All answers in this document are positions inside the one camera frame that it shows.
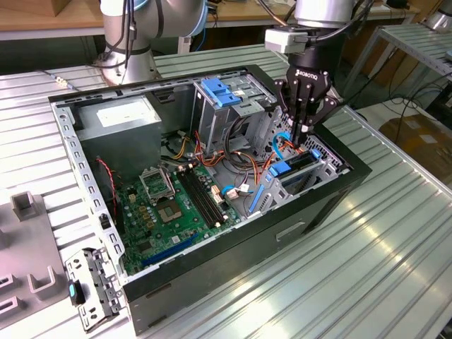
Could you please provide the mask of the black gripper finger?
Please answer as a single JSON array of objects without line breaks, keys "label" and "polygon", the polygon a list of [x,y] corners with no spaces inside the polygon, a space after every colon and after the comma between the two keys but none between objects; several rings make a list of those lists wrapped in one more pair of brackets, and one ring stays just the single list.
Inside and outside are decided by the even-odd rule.
[{"label": "black gripper finger", "polygon": [[301,144],[301,134],[300,127],[300,109],[298,104],[298,80],[276,80],[276,96],[278,99],[278,104],[281,110],[288,115],[289,119],[292,121],[292,129],[290,132],[290,138],[294,145]]},{"label": "black gripper finger", "polygon": [[312,94],[307,100],[304,109],[303,122],[301,127],[300,143],[303,144],[310,134],[313,134],[317,124],[325,122],[333,116],[343,105],[343,98],[331,85],[325,93],[321,95]]}]

